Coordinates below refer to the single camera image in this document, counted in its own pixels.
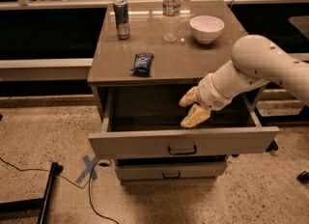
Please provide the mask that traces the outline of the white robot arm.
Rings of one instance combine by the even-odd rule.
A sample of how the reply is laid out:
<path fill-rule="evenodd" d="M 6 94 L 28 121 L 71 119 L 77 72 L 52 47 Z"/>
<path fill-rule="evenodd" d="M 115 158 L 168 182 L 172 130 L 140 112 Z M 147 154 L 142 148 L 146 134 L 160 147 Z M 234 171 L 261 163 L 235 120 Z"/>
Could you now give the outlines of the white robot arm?
<path fill-rule="evenodd" d="M 273 82 L 309 105 L 309 64 L 259 35 L 240 38 L 232 48 L 231 60 L 202 78 L 181 98 L 190 108 L 181 126 L 192 128 L 221 110 L 239 94 Z"/>

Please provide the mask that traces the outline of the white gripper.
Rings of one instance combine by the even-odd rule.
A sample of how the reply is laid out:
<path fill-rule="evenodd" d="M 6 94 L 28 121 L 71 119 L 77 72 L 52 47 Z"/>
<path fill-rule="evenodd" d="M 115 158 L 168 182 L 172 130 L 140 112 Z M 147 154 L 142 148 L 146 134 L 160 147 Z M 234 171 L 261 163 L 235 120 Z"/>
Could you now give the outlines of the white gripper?
<path fill-rule="evenodd" d="M 196 99 L 202 106 L 194 103 Z M 182 120 L 181 126 L 185 128 L 193 128 L 211 116 L 210 110 L 219 111 L 231 102 L 232 100 L 230 98 L 224 98 L 217 92 L 212 83 L 212 74 L 209 73 L 200 80 L 197 88 L 190 88 L 180 99 L 180 107 L 186 107 L 194 103 L 187 116 Z"/>

